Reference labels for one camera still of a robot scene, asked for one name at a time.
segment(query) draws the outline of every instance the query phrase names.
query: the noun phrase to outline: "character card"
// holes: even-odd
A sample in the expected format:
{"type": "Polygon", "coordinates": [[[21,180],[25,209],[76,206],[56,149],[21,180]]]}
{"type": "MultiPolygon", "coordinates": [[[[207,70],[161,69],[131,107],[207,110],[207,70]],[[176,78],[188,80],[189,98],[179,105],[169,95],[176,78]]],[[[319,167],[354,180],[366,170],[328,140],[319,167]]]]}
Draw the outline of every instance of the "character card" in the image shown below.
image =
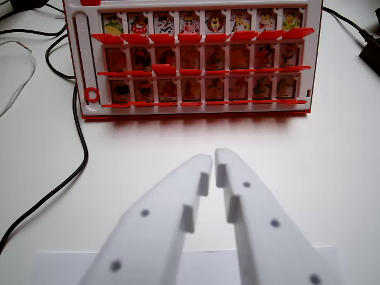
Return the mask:
{"type": "Polygon", "coordinates": [[[181,68],[200,68],[200,52],[197,50],[195,46],[181,46],[179,52],[181,68]]]}
{"type": "Polygon", "coordinates": [[[220,10],[206,11],[206,34],[223,34],[226,32],[226,16],[220,10]]]}
{"type": "Polygon", "coordinates": [[[302,13],[298,8],[283,10],[283,30],[302,27],[302,13]]]}
{"type": "Polygon", "coordinates": [[[128,27],[131,34],[148,34],[148,18],[142,12],[128,13],[128,27]]]}
{"type": "Polygon", "coordinates": [[[271,43],[255,45],[255,68],[273,67],[274,48],[271,43]]]}
{"type": "Polygon", "coordinates": [[[267,76],[254,77],[254,93],[252,99],[270,99],[272,81],[267,76]]]}
{"type": "Polygon", "coordinates": [[[224,82],[221,78],[205,79],[205,99],[206,101],[223,101],[224,100],[224,82]]]}
{"type": "Polygon", "coordinates": [[[137,102],[154,102],[153,85],[148,80],[135,80],[134,84],[137,102]]]}
{"type": "Polygon", "coordinates": [[[256,21],[256,31],[275,30],[277,14],[273,9],[257,9],[256,21]]]}
{"type": "Polygon", "coordinates": [[[174,33],[174,18],[168,12],[154,12],[153,22],[155,34],[174,33]]]}
{"type": "Polygon", "coordinates": [[[128,103],[131,101],[129,85],[124,80],[110,80],[109,88],[112,103],[128,103]]]}
{"type": "Polygon", "coordinates": [[[248,82],[243,77],[230,77],[229,100],[245,100],[248,95],[248,82]]]}
{"type": "Polygon", "coordinates": [[[224,69],[224,49],[220,46],[205,46],[206,70],[224,69]]]}
{"type": "Polygon", "coordinates": [[[249,49],[245,45],[230,46],[230,69],[249,68],[249,49]]]}
{"type": "Polygon", "coordinates": [[[277,82],[276,98],[288,99],[296,95],[296,80],[292,76],[280,76],[277,82]]]}
{"type": "Polygon", "coordinates": [[[231,29],[231,33],[251,30],[251,15],[247,10],[231,10],[231,29]]]}
{"type": "Polygon", "coordinates": [[[200,34],[200,18],[193,11],[179,12],[180,33],[200,34]]]}
{"type": "Polygon", "coordinates": [[[171,79],[157,81],[160,102],[177,102],[177,84],[171,79]]]}
{"type": "Polygon", "coordinates": [[[123,21],[117,13],[102,14],[103,32],[118,35],[123,33],[123,21]]]}
{"type": "Polygon", "coordinates": [[[156,62],[157,64],[170,64],[176,66],[176,53],[168,46],[156,48],[156,62]]]}
{"type": "Polygon", "coordinates": [[[126,68],[126,54],[119,47],[113,47],[105,50],[107,70],[113,72],[122,72],[126,68]]]}
{"type": "Polygon", "coordinates": [[[299,48],[296,43],[282,43],[280,46],[280,67],[298,65],[299,48]]]}
{"type": "Polygon", "coordinates": [[[198,80],[182,79],[182,101],[198,102],[201,100],[201,84],[198,80]]]}

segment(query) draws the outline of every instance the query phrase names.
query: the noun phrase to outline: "black power adapter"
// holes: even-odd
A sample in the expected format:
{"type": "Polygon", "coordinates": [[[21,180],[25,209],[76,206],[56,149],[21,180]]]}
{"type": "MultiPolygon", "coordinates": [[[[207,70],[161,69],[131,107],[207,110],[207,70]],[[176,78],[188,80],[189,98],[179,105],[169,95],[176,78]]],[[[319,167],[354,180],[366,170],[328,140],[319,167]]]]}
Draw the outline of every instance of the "black power adapter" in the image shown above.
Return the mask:
{"type": "MultiPolygon", "coordinates": [[[[380,39],[375,39],[366,30],[360,28],[357,24],[347,19],[346,17],[343,17],[341,14],[335,12],[334,10],[329,9],[327,7],[323,7],[323,10],[349,23],[351,26],[353,26],[356,30],[359,31],[359,34],[362,35],[362,37],[367,43],[359,56],[369,65],[369,67],[371,67],[380,76],[380,39]]],[[[379,18],[380,24],[380,9],[376,9],[376,15],[379,18]]]]}

